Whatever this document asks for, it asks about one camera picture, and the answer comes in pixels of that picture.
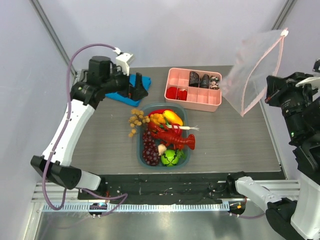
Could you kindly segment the clear zip top bag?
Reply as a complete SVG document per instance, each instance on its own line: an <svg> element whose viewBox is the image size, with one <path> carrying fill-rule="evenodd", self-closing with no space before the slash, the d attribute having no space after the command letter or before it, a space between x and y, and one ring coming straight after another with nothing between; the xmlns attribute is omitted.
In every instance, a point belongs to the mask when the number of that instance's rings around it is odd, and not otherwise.
<svg viewBox="0 0 320 240"><path fill-rule="evenodd" d="M244 116L266 94L266 77L280 68L287 28L257 33L242 41L235 64L219 83L222 96Z"/></svg>

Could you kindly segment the red toy lobster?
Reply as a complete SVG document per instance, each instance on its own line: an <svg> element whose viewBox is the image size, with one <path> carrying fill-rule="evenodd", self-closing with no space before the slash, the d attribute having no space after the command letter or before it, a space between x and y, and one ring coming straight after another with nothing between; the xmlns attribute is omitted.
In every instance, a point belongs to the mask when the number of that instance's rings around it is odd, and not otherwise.
<svg viewBox="0 0 320 240"><path fill-rule="evenodd" d="M166 125L160 127L153 122L148 123L147 127L152 137L160 140L166 147L173 145L175 150L182 150L185 146L194 150L196 147L196 139L193 134L189 134L188 137L182 137L172 128L168 128Z"/></svg>

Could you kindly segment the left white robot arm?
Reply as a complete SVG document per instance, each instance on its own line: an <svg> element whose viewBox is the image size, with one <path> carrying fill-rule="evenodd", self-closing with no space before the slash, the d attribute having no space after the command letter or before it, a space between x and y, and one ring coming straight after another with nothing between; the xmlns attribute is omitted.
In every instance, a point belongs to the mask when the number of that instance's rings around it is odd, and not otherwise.
<svg viewBox="0 0 320 240"><path fill-rule="evenodd" d="M79 137L99 103L110 93L120 93L133 101L148 95L142 75L135 75L130 83L130 53L121 53L112 62L109 57L93 56L89 60L85 80L75 83L70 90L70 102L50 144L40 156L33 156L31 165L43 177L68 190L88 189L93 198L100 200L107 192L102 178L71 165Z"/></svg>

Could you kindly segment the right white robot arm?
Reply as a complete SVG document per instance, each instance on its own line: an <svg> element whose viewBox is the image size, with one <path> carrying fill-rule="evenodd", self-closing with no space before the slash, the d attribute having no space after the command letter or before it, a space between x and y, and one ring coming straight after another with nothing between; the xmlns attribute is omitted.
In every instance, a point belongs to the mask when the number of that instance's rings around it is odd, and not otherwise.
<svg viewBox="0 0 320 240"><path fill-rule="evenodd" d="M226 193L250 199L271 228L286 240L320 238L320 61L313 73L268 76L265 103L281 109L296 162L298 199L273 193L243 171L226 179Z"/></svg>

